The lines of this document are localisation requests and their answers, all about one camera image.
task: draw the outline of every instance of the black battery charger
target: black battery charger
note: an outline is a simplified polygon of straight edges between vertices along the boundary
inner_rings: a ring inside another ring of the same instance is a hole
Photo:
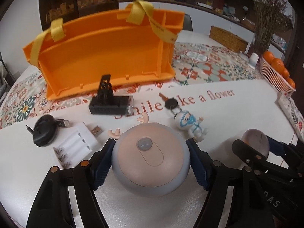
[[[55,119],[52,115],[46,114],[40,117],[34,129],[26,125],[26,129],[33,135],[33,142],[36,146],[49,145],[57,136],[58,127],[69,127],[68,120]]]
[[[94,115],[132,115],[134,108],[133,96],[114,96],[110,83],[111,75],[103,75],[89,109]]]

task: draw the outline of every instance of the pink basket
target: pink basket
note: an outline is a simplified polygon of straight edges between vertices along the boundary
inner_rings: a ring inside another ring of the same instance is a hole
[[[263,57],[260,59],[260,73],[268,81],[268,83],[278,92],[283,91],[286,96],[290,96],[295,92],[288,82],[275,71]]]

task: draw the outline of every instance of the yellow ribbon handle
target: yellow ribbon handle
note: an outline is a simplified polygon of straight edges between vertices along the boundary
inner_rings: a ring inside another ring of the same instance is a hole
[[[145,17],[145,14],[148,16],[152,31],[164,42],[174,44],[177,35],[164,28],[156,20],[153,19],[153,5],[150,2],[136,0],[131,4],[128,4],[126,8],[131,8],[130,14],[127,17],[126,21],[140,25]]]
[[[51,27],[40,33],[33,42],[30,56],[30,63],[39,68],[38,57],[45,36],[50,32],[54,42],[57,42],[65,37],[63,31],[63,19],[59,18],[51,22]]]

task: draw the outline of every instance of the blue gripper pad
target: blue gripper pad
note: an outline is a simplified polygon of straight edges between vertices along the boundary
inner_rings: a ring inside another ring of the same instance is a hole
[[[205,190],[209,188],[209,176],[208,173],[200,160],[200,157],[196,153],[196,150],[193,148],[193,145],[190,140],[186,141],[189,152],[190,152],[190,164],[194,172],[197,183],[202,186]]]
[[[111,167],[112,151],[115,143],[114,139],[109,139],[92,163],[93,190],[97,190],[105,182],[105,178]]]
[[[268,137],[269,150],[276,156],[282,156],[285,153],[284,144]]]

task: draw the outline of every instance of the floral pattern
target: floral pattern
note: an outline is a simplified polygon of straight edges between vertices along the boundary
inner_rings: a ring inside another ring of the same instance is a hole
[[[302,131],[304,118],[301,112],[295,105],[294,100],[290,96],[285,96],[284,92],[279,93],[279,98],[277,100],[281,110],[289,120],[292,125],[297,137],[300,141],[304,142],[304,131]]]
[[[249,68],[237,53],[224,47],[176,43],[174,55],[174,81],[180,85],[263,78],[257,70]]]
[[[179,85],[263,78],[257,70],[249,68],[238,54],[227,48],[196,43],[176,43],[172,67],[176,72],[173,80],[115,86],[113,92],[126,95]],[[75,105],[88,105],[96,95],[96,92],[87,92],[49,101],[46,92],[47,85],[41,72],[17,83],[0,110],[0,129],[29,117],[41,116]]]
[[[31,96],[22,104],[22,106],[17,112],[16,122],[21,122],[28,118],[29,114],[31,113],[31,110],[34,108],[35,100],[36,97]]]

